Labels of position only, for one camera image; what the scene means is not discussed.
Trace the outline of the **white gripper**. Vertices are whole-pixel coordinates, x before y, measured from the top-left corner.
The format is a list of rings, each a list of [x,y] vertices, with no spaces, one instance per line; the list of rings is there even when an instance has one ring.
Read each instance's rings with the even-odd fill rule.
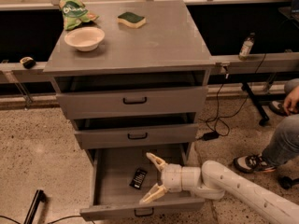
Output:
[[[182,181],[181,171],[182,167],[179,164],[166,164],[162,158],[147,152],[147,158],[155,165],[161,174],[162,185],[155,184],[146,195],[139,201],[140,204],[148,204],[163,197],[169,192],[181,192]]]

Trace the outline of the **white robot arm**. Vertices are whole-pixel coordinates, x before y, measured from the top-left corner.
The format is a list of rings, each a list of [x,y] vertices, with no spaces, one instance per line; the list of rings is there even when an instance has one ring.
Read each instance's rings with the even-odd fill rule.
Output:
[[[216,161],[205,161],[201,167],[167,163],[147,152],[147,158],[161,173],[162,184],[155,184],[139,201],[151,203],[167,192],[190,193],[209,200],[218,200],[227,191],[255,210],[270,224],[299,224],[299,205],[236,174]]]

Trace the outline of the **person's hand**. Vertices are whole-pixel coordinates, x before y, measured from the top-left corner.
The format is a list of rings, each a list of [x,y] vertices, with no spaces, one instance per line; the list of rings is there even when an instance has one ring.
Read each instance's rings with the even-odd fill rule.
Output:
[[[284,100],[284,110],[287,115],[290,115],[291,113],[297,113],[298,112],[298,106],[299,103],[299,86],[295,87],[285,98]]]

